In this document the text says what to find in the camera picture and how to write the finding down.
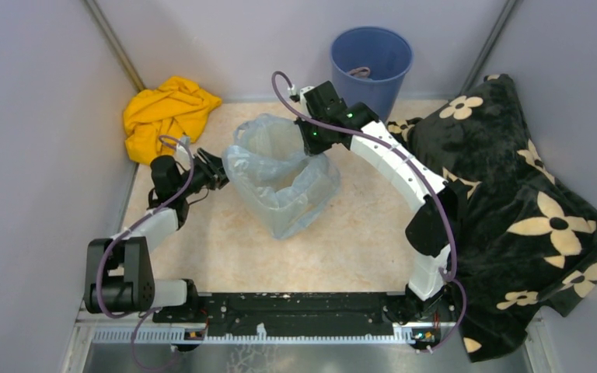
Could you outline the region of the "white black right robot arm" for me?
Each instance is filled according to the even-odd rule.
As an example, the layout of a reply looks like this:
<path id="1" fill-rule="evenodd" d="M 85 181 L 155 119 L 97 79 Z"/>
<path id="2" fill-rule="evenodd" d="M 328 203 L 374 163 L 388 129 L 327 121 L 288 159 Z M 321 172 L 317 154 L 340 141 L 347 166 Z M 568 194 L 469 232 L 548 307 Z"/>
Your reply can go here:
<path id="1" fill-rule="evenodd" d="M 331 82 L 302 89 L 291 86 L 288 91 L 302 108 L 295 124 L 308 155 L 342 144 L 383 175 L 407 202 L 413 217 L 405 236 L 416 253 L 405 308 L 416 320 L 428 319 L 442 300 L 447 274 L 454 267 L 450 256 L 466 211 L 465 187 L 424 166 L 372 109 L 364 103 L 348 106 Z"/>

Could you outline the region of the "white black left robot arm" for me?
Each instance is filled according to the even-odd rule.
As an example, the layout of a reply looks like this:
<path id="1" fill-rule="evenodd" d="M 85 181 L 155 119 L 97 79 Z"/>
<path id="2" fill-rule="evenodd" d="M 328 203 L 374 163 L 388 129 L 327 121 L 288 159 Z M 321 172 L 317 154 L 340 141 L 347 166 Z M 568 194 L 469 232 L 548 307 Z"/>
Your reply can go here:
<path id="1" fill-rule="evenodd" d="M 171 309 L 184 322 L 201 314 L 202 301 L 194 282 L 156 279 L 150 260 L 151 251 L 186 222 L 187 198 L 202 190 L 219 190 L 229 181 L 218 156 L 200 148 L 192 161 L 181 172 L 171 155 L 154 159 L 145 215 L 123 232 L 89 243 L 83 297 L 88 312 L 122 316 Z"/>

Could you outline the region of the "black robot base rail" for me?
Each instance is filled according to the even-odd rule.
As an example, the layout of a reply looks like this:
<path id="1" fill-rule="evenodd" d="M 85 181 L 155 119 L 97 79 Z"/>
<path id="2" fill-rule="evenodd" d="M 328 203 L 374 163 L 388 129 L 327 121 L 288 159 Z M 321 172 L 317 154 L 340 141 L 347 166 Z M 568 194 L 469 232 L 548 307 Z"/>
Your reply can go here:
<path id="1" fill-rule="evenodd" d="M 207 293 L 164 308 L 108 319 L 85 311 L 79 326 L 95 343 L 200 345 L 399 344 L 431 350 L 456 325 L 451 301 L 423 308 L 415 298 L 387 292 Z"/>

